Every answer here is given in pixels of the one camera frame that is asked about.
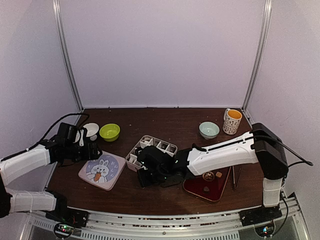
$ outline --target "mug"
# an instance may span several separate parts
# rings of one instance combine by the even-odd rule
[[[223,131],[226,134],[229,135],[234,135],[236,134],[238,127],[240,125],[242,119],[242,113],[234,110],[234,109],[230,109],[227,108],[224,112],[224,116],[223,116]]]

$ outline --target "white panel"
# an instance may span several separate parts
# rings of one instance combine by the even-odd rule
[[[60,0],[85,107],[241,106],[264,0]]]
[[[0,159],[31,146],[54,121],[77,111],[52,1],[0,0],[0,83]],[[41,191],[51,169],[40,167],[8,187]],[[18,239],[25,221],[21,213],[1,218],[0,239]]]
[[[285,190],[295,191],[318,239],[320,199],[320,1],[273,1],[263,61],[249,112],[283,142],[314,162],[290,168]],[[288,163],[298,161],[290,153]]]

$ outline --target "white divided tray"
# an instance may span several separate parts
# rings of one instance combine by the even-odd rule
[[[138,157],[136,155],[137,148],[141,147],[144,149],[146,146],[156,146],[162,152],[169,154],[171,157],[173,157],[178,150],[176,145],[160,140],[153,136],[145,135],[140,139],[140,141],[134,146],[134,148],[130,151],[130,153],[125,158],[126,164],[129,169],[135,172],[141,169],[142,167],[144,169],[147,169],[145,166],[142,166],[142,164],[137,161]]]

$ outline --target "yellow-green bowl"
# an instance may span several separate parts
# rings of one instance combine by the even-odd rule
[[[106,142],[113,142],[119,137],[120,127],[117,124],[109,123],[100,128],[99,134]]]

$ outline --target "bunny illustration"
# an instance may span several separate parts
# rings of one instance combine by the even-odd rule
[[[109,168],[107,167],[109,160],[101,159],[98,165],[93,166],[90,172],[87,172],[87,177],[95,183],[106,183]]]

